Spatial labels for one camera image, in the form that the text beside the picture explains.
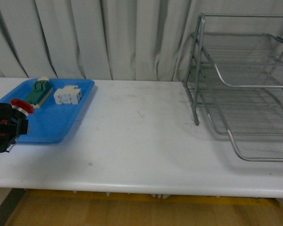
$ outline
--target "white table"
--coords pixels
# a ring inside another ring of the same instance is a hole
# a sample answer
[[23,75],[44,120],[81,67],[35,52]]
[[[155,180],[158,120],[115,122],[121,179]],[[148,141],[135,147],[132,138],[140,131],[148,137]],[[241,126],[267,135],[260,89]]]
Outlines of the white table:
[[0,153],[0,187],[283,198],[283,163],[241,160],[201,109],[195,126],[180,82],[95,81],[89,100],[61,143]]

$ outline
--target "mesh shelf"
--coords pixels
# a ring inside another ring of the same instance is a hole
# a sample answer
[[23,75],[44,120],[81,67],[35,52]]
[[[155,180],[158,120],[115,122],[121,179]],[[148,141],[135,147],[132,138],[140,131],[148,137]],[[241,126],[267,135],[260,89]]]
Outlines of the mesh shelf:
[[[229,136],[240,158],[283,161],[283,39],[269,34],[205,33],[204,18],[199,16],[192,35],[183,83],[195,124],[200,96],[215,131]],[[196,72],[191,90],[192,62]]]

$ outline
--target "red button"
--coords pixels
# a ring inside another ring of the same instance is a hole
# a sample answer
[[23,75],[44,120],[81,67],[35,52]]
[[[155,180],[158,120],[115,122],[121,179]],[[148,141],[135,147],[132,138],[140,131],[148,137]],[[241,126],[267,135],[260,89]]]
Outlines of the red button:
[[24,100],[20,99],[12,99],[10,103],[14,106],[22,108],[24,111],[26,111],[29,114],[34,113],[34,108],[29,103],[25,102]]

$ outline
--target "white electrical block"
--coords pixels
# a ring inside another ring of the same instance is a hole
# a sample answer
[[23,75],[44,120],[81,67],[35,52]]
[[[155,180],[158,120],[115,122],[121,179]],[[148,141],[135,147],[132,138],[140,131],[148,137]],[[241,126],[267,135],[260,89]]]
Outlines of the white electrical block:
[[73,104],[78,105],[82,99],[82,91],[78,86],[65,86],[62,89],[57,89],[53,95],[56,104]]

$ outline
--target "rack leg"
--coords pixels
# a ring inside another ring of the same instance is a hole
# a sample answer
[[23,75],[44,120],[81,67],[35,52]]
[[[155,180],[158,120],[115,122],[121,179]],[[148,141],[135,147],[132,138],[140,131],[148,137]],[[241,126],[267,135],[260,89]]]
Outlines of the rack leg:
[[197,96],[198,96],[198,88],[199,88],[198,85],[199,85],[199,77],[200,77],[200,63],[201,63],[201,54],[202,54],[203,32],[204,32],[204,23],[205,23],[204,15],[200,15],[199,18],[201,19],[200,40],[198,44],[198,53],[197,53],[197,62],[196,62],[196,77],[195,77],[195,88],[194,88],[194,101],[192,105],[192,112],[193,112],[194,122],[196,126],[199,125],[196,107],[197,107]]

